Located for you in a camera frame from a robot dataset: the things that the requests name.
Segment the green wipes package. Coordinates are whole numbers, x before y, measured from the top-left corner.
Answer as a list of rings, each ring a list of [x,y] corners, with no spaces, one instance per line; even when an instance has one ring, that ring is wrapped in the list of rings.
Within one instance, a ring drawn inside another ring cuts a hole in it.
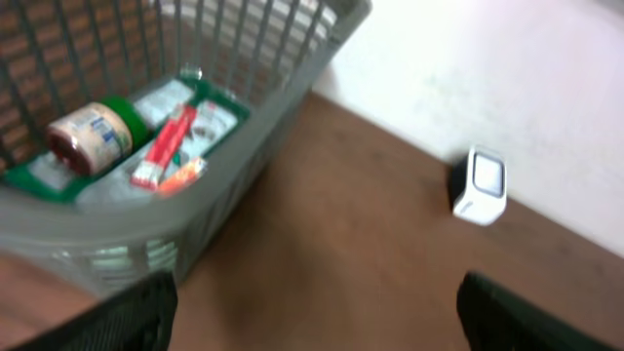
[[[41,200],[76,204],[75,198],[85,187],[133,156],[140,155],[143,159],[170,115],[180,105],[191,105],[197,109],[197,116],[161,177],[161,183],[196,157],[202,157],[209,163],[209,154],[249,116],[247,108],[226,98],[201,79],[171,78],[145,90],[136,98],[126,100],[137,110],[151,132],[149,141],[129,157],[99,175],[83,176],[70,170],[49,149],[47,143],[43,153],[8,170],[2,177],[3,181]]]

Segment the green lid cream jar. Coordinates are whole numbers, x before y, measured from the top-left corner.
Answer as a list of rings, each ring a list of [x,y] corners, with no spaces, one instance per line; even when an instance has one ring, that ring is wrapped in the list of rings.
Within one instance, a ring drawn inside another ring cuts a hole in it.
[[[149,141],[151,132],[123,97],[92,101],[51,123],[49,149],[80,176],[99,175]]]

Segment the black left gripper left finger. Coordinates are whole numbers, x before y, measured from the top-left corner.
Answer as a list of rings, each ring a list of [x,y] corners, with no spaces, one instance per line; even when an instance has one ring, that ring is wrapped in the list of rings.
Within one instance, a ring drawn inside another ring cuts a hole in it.
[[[161,270],[11,351],[167,351],[176,308],[174,275]]]

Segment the red white tube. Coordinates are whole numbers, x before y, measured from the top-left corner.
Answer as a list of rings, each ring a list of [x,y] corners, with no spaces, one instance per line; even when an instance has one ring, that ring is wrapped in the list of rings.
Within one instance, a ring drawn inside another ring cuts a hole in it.
[[[147,190],[156,190],[160,179],[181,146],[197,116],[191,105],[180,105],[170,115],[154,139],[149,151],[131,175],[131,184]]]

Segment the orange small box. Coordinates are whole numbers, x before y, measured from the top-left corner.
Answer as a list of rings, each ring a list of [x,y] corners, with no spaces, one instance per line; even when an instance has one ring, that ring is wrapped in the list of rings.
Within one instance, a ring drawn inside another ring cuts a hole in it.
[[[207,170],[209,163],[202,157],[196,157],[185,163],[179,170],[162,181],[157,192],[170,196],[198,180]]]

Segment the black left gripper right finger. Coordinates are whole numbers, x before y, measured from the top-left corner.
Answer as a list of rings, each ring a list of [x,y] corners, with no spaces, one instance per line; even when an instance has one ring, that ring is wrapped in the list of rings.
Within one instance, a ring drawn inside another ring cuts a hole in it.
[[[456,310],[472,350],[616,350],[475,271],[459,286]]]

